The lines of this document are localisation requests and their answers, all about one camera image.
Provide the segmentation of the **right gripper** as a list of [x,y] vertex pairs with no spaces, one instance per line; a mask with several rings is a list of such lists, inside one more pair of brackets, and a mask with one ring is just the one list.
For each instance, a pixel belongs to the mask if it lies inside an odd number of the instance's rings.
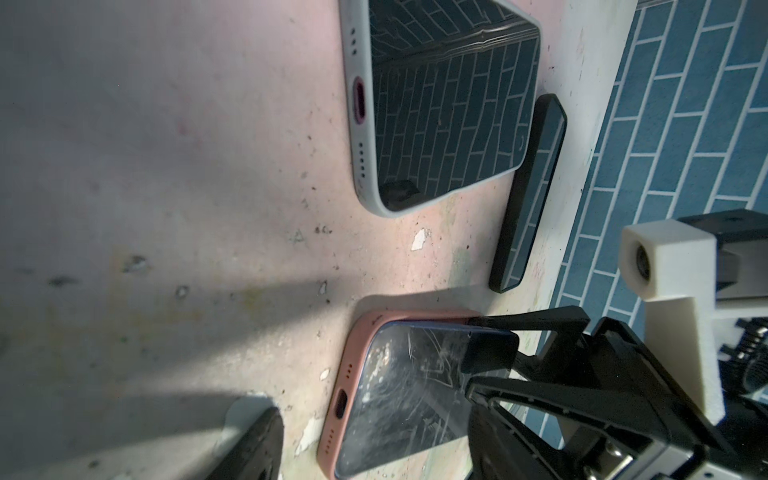
[[[467,398],[562,417],[569,479],[766,478],[766,405],[726,393],[726,415],[713,423],[626,324],[604,318],[581,342],[589,322],[578,306],[471,318],[472,326],[537,334],[535,350],[528,354],[518,347],[511,368],[540,382],[475,377]],[[578,350],[586,383],[553,384]]]

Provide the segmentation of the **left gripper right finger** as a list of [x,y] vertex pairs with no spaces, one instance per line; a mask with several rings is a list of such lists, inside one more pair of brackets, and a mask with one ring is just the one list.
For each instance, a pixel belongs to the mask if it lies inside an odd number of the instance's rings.
[[575,479],[575,463],[503,408],[473,404],[470,479]]

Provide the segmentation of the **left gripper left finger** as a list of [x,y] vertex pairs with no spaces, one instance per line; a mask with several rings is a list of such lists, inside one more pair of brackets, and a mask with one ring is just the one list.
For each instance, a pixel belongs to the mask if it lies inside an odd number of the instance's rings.
[[277,407],[267,409],[237,441],[207,480],[278,480],[284,423]]

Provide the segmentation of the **pink phone case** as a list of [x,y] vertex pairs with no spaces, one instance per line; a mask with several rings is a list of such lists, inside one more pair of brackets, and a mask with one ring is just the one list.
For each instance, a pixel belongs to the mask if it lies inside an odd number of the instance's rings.
[[478,312],[467,309],[374,310],[362,314],[353,323],[341,355],[317,448],[317,463],[327,479],[337,479],[335,467],[340,456],[343,434],[349,422],[350,410],[363,373],[364,361],[375,335],[385,325],[396,321],[465,325],[471,318],[478,315]]

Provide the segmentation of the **blue phone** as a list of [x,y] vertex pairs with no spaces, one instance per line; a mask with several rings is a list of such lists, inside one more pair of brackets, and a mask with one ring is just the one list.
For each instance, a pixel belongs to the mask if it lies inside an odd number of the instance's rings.
[[467,434],[474,377],[509,377],[515,333],[396,321],[373,338],[335,467],[351,479]]

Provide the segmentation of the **black phone case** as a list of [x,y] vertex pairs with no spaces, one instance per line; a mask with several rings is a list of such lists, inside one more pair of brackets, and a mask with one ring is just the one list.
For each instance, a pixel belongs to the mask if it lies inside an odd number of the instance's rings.
[[515,171],[491,266],[488,287],[496,293],[515,289],[524,279],[567,126],[556,95],[536,100],[528,149]]

